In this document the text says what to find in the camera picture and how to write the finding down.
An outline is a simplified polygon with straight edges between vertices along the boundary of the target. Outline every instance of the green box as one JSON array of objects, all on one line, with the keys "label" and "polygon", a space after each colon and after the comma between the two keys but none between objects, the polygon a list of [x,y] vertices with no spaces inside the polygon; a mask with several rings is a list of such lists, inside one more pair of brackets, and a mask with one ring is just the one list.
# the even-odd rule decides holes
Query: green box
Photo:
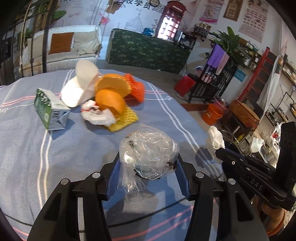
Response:
[{"label": "green box", "polygon": [[47,130],[63,130],[66,128],[71,109],[59,100],[54,93],[38,88],[34,106]]}]

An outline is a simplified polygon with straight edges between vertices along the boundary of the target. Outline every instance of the green counter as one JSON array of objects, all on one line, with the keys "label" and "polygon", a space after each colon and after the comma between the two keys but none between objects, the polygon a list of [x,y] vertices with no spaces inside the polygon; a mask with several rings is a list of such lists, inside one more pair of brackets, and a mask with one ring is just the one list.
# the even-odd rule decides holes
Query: green counter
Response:
[{"label": "green counter", "polygon": [[163,39],[123,29],[113,29],[107,59],[110,64],[159,69],[179,74],[190,51]]}]

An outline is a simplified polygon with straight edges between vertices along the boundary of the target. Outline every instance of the blue sign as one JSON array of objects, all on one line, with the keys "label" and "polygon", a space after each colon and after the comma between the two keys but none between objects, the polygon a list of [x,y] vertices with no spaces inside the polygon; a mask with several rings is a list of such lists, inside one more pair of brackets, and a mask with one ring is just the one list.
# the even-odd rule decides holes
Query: blue sign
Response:
[{"label": "blue sign", "polygon": [[237,78],[240,82],[243,82],[246,77],[246,74],[240,69],[237,69],[237,71],[234,74],[234,77]]}]

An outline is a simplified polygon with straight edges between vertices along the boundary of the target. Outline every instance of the orange cylinder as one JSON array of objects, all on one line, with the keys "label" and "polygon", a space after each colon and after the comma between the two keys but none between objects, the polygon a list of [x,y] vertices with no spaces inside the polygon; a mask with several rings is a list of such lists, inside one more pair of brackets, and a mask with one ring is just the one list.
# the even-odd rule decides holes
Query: orange cylinder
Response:
[{"label": "orange cylinder", "polygon": [[215,105],[209,104],[207,111],[203,114],[202,119],[205,123],[212,126],[218,119],[223,116],[223,112]]}]

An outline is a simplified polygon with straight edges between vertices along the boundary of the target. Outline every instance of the white curtain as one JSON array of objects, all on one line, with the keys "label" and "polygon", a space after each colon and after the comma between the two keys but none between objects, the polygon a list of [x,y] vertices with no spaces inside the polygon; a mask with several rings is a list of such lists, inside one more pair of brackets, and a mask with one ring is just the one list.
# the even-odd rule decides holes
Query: white curtain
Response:
[{"label": "white curtain", "polygon": [[257,104],[263,109],[264,114],[268,110],[268,107],[269,107],[271,100],[274,96],[276,88],[279,84],[280,75],[276,74],[275,70],[276,70],[276,66],[277,66],[279,58],[281,56],[284,56],[286,53],[289,35],[290,35],[290,30],[289,30],[288,26],[285,24],[285,22],[282,20],[281,21],[281,41],[280,41],[280,46],[279,46],[279,55],[277,56],[276,61],[274,62],[274,66],[272,68],[272,72],[269,76],[269,79],[266,82],[266,84],[259,96],[259,99],[257,101]]}]

